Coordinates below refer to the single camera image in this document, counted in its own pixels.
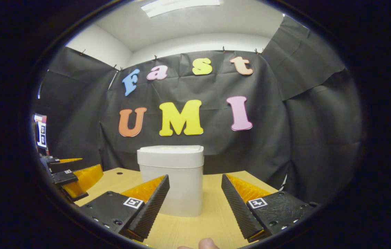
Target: black backdrop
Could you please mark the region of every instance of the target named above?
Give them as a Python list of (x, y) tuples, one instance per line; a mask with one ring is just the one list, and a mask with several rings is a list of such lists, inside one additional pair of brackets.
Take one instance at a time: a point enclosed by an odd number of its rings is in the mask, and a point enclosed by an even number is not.
[[(239, 74), (230, 59), (242, 56), (254, 73)], [(192, 61), (209, 58), (213, 71), (194, 75)], [(167, 78), (146, 80), (168, 66)], [(135, 69), (137, 88), (125, 96), (124, 77)], [(245, 96), (252, 129), (233, 131), (226, 99)], [(161, 137), (159, 105), (181, 111), (198, 99), (204, 133)], [(122, 109), (146, 107), (142, 131), (118, 132)], [(205, 174), (246, 170), (305, 201), (323, 202), (350, 179), (360, 143), (360, 104), (353, 80), (318, 35), (286, 16), (263, 54), (206, 51), (172, 55), (119, 72), (63, 48), (51, 63), (35, 110), (47, 115), (47, 145), (59, 158), (83, 157), (104, 170), (139, 170), (136, 151), (151, 145), (202, 145)], [(128, 127), (135, 122), (134, 112)]]

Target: table surface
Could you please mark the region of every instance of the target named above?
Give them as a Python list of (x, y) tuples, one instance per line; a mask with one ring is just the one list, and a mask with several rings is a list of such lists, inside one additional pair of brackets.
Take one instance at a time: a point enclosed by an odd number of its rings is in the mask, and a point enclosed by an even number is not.
[[(246, 171), (229, 173), (270, 193), (277, 190)], [(200, 239), (212, 238), (221, 249), (249, 245), (235, 221), (234, 214), (221, 188), (222, 174), (203, 175), (202, 214), (178, 217), (158, 214), (150, 234), (143, 243), (157, 249), (177, 249), (178, 246), (198, 248)], [(102, 178), (87, 192), (89, 196), (75, 202), (82, 206), (106, 191), (121, 193), (143, 183), (139, 171), (116, 168), (104, 172)]]

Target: finger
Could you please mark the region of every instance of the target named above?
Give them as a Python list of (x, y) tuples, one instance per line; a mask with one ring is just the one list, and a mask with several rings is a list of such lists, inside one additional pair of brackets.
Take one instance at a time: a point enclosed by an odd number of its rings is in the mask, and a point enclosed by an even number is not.
[(204, 238), (199, 242), (199, 249), (219, 249), (211, 238)]

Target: white container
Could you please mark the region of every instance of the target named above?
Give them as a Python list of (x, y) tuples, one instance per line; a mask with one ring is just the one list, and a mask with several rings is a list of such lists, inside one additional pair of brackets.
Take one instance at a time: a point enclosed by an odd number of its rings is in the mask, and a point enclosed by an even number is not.
[(161, 214), (198, 216), (202, 213), (203, 146), (158, 145), (137, 150), (143, 182), (169, 176), (169, 191)]

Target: foam letter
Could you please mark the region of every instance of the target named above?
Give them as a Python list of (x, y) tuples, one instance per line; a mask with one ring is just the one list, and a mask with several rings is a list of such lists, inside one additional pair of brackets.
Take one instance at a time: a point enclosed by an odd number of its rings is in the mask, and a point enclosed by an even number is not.
[(211, 73), (212, 66), (210, 64), (211, 64), (211, 60), (208, 58), (195, 59), (192, 62), (192, 65), (194, 66), (194, 68), (192, 69), (192, 72), (195, 75)]
[(167, 77), (166, 71), (168, 70), (167, 66), (155, 66), (151, 69), (151, 73), (146, 76), (148, 80), (162, 80)]
[(139, 107), (134, 110), (137, 113), (136, 125), (133, 129), (128, 129), (128, 118), (133, 112), (131, 109), (124, 109), (120, 111), (120, 120), (118, 122), (118, 132), (124, 137), (134, 137), (139, 134), (142, 129), (143, 114), (146, 112), (145, 107)]
[(231, 104), (232, 117), (234, 118), (234, 123), (231, 126), (233, 131), (243, 131), (252, 128), (252, 123), (248, 121), (246, 116), (245, 101), (246, 97), (244, 96), (234, 96), (226, 99), (226, 102)]
[(254, 71), (250, 68), (246, 68), (245, 64), (248, 64), (248, 60), (244, 60), (241, 56), (235, 57), (234, 59), (230, 60), (231, 63), (234, 63), (235, 69), (237, 72), (243, 75), (250, 75)]
[(136, 74), (138, 73), (140, 73), (140, 70), (136, 69), (122, 80), (122, 82), (125, 84), (125, 96), (128, 96), (128, 94), (130, 94), (132, 91), (134, 91), (134, 89), (136, 89), (134, 83), (137, 83)]
[(180, 135), (183, 129), (183, 125), (186, 122), (186, 128), (183, 133), (187, 135), (200, 135), (203, 133), (202, 127), (200, 127), (199, 107), (202, 105), (200, 100), (190, 100), (186, 102), (183, 107), (182, 113), (179, 113), (177, 108), (172, 102), (163, 103), (159, 108), (163, 112), (162, 118), (162, 130), (159, 132), (161, 136), (172, 135), (170, 125), (175, 130), (177, 135)]

